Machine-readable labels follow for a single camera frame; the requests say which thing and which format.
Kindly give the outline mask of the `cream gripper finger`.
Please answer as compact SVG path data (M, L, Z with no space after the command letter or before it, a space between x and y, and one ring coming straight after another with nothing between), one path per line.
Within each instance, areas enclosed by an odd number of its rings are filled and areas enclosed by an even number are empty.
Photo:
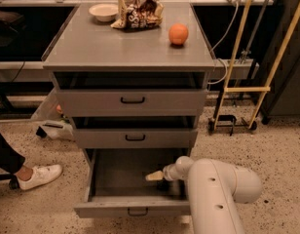
M145 177L147 181L158 181L164 178L164 173L162 171L156 171Z

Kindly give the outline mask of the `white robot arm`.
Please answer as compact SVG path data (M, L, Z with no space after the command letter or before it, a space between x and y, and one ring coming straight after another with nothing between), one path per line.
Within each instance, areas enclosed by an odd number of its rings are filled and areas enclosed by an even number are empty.
M186 182L195 234L245 234L236 204L253 203L262 193L256 172L213 159L181 156L145 179Z

